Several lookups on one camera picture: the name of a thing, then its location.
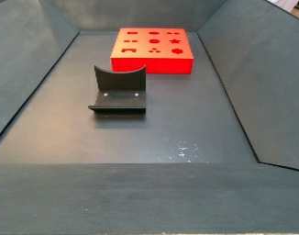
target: circular hole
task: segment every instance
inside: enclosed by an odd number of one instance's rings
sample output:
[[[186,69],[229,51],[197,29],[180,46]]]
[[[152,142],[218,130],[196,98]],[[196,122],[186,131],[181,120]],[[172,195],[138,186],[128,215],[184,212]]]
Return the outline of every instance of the circular hole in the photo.
[[[158,40],[157,39],[150,39],[149,42],[150,43],[158,43]]]

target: gray plastic surface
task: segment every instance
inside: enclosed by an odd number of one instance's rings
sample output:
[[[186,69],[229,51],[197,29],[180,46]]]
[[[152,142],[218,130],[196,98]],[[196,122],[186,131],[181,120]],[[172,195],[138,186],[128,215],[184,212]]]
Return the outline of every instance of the gray plastic surface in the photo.
[[[0,132],[76,34],[46,1],[0,2]]]
[[[96,116],[94,64],[116,32],[81,33],[0,139],[0,163],[256,163],[196,33],[192,74],[146,74],[145,116]]]
[[[299,19],[228,0],[198,33],[260,161],[299,169]]]
[[[197,31],[225,0],[50,0],[84,31],[185,28]]]
[[[261,164],[0,165],[0,234],[164,232],[299,233],[299,173]]]

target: bin floor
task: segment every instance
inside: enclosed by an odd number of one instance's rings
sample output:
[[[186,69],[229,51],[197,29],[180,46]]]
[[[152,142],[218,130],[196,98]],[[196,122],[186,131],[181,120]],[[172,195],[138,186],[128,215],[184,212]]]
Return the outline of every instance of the bin floor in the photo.
[[[188,33],[192,74],[146,74],[145,115],[100,116],[93,66],[116,32],[84,32],[0,138],[0,163],[256,163],[216,71]]]

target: red box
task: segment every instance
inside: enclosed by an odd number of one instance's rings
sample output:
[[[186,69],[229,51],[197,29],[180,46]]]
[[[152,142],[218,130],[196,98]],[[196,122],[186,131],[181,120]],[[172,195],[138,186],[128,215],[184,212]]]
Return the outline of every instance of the red box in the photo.
[[[193,55],[181,28],[121,28],[112,49],[112,70],[145,65],[146,73],[190,73]]]

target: black bracket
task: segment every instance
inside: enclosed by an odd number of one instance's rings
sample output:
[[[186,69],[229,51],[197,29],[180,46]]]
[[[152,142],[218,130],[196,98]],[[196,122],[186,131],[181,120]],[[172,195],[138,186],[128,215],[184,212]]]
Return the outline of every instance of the black bracket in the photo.
[[[142,113],[145,111],[145,67],[140,70],[113,73],[94,66],[97,78],[94,112]]]

